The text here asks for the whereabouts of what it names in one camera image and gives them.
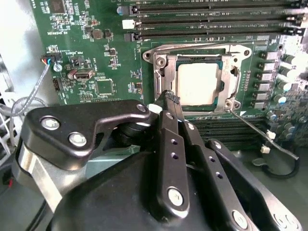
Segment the gray cable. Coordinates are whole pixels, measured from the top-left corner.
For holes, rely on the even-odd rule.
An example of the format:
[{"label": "gray cable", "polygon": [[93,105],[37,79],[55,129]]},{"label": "gray cable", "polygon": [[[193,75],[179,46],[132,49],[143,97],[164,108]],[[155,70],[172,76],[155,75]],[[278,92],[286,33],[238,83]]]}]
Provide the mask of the gray cable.
[{"label": "gray cable", "polygon": [[290,152],[289,150],[286,150],[284,148],[282,148],[281,146],[279,146],[278,144],[276,144],[270,137],[268,137],[263,131],[259,130],[258,128],[256,128],[254,125],[252,125],[251,123],[249,123],[248,121],[246,121],[245,119],[243,119],[242,117],[240,117],[239,115],[237,115],[236,113],[234,113],[233,111],[230,111],[231,114],[233,114],[234,116],[236,116],[237,118],[239,118],[241,121],[243,121],[244,123],[246,123],[249,127],[251,127],[253,130],[255,130],[257,133],[259,133],[261,136],[263,136],[265,139],[267,139],[271,145],[273,145],[275,148],[277,148],[279,151],[289,155],[290,157],[292,157],[294,160],[298,160],[299,157],[295,154],[293,154],[292,152]]},{"label": "gray cable", "polygon": [[41,85],[41,83],[42,83],[44,77],[45,77],[46,74],[47,74],[47,71],[48,71],[49,67],[50,67],[50,65],[46,65],[46,66],[45,66],[45,68],[44,68],[44,70],[43,70],[43,73],[41,74],[41,76],[40,76],[39,79],[37,80],[37,82],[36,82],[34,88],[32,89],[32,91],[31,91],[31,93],[30,93],[30,95],[27,97],[26,103],[24,104],[24,106],[23,106],[18,112],[15,112],[15,110],[16,110],[15,107],[16,107],[17,105],[15,106],[15,103],[14,103],[14,105],[13,105],[13,107],[12,107],[12,110],[11,110],[11,113],[12,113],[11,116],[20,116],[20,115],[22,115],[22,114],[26,111],[26,109],[29,107],[29,105],[30,105],[31,102],[33,101],[34,97],[36,96],[36,94],[37,94],[37,92],[38,92],[38,90],[39,90],[39,87],[40,87],[40,85]]},{"label": "gray cable", "polygon": [[[12,146],[15,146],[15,145],[16,145],[16,144],[15,144],[15,140],[14,140],[14,116],[12,116],[12,115],[15,113],[16,109],[18,108],[18,105],[20,105],[23,101],[25,101],[25,100],[27,100],[27,99],[28,99],[28,97],[20,98],[19,100],[17,100],[17,101],[13,104],[13,107],[12,107],[12,109],[11,109],[11,114],[10,114],[11,118],[10,118],[10,124],[9,124],[9,134],[10,134],[10,140],[11,140]],[[33,101],[33,100],[38,101],[38,102],[40,102],[43,106],[47,107],[47,104],[46,104],[42,99],[37,98],[37,97],[33,97],[33,99],[32,99],[31,101]]]}]

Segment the metal lever arm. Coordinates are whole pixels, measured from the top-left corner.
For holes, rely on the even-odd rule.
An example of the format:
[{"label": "metal lever arm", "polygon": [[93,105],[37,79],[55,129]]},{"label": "metal lever arm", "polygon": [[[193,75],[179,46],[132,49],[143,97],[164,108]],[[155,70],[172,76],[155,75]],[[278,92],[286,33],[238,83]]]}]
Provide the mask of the metal lever arm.
[{"label": "metal lever arm", "polygon": [[215,152],[205,147],[193,124],[187,121],[181,124],[186,156],[204,171],[206,197],[212,198],[217,228],[222,231],[259,230],[246,215]]},{"label": "metal lever arm", "polygon": [[248,200],[254,223],[272,231],[302,231],[296,217],[218,140],[210,140],[233,188]]}]

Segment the integrated circuit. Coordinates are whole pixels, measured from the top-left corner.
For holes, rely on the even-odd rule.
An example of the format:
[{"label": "integrated circuit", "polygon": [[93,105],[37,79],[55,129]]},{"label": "integrated circuit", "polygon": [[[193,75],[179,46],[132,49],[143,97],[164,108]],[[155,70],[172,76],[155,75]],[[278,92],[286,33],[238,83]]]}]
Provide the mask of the integrated circuit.
[{"label": "integrated circuit", "polygon": [[112,79],[98,79],[96,81],[96,91],[99,95],[113,95],[113,81]]},{"label": "integrated circuit", "polygon": [[52,13],[66,13],[63,0],[50,0]]}]

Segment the hole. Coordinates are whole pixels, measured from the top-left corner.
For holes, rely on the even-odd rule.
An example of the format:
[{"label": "hole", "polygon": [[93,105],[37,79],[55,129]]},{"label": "hole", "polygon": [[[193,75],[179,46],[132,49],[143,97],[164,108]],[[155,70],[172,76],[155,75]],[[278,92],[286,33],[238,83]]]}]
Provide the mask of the hole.
[{"label": "hole", "polygon": [[175,153],[171,153],[171,157],[173,158],[173,159],[175,159],[175,160],[177,160],[179,157],[178,157],[178,155],[176,155]]},{"label": "hole", "polygon": [[219,178],[219,179],[222,179],[222,175],[220,174],[220,172],[216,172],[216,176]]},{"label": "hole", "polygon": [[216,160],[213,157],[209,157],[210,161],[215,162]]},{"label": "hole", "polygon": [[178,144],[178,142],[177,142],[175,139],[172,139],[172,140],[171,140],[171,143],[173,143],[174,145],[177,145],[177,144]]}]

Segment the chip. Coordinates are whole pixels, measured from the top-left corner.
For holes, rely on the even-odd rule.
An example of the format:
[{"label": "chip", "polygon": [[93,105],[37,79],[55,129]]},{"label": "chip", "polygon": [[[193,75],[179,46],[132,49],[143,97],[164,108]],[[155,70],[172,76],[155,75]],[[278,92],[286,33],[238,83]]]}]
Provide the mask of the chip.
[{"label": "chip", "polygon": [[114,88],[112,79],[98,79],[96,81],[96,90],[99,95],[113,95]]},{"label": "chip", "polygon": [[102,39],[103,38],[103,33],[101,30],[93,30],[92,31],[92,34],[93,34],[93,38],[94,39]]},{"label": "chip", "polygon": [[50,5],[52,13],[65,13],[65,6],[63,0],[51,0]]}]

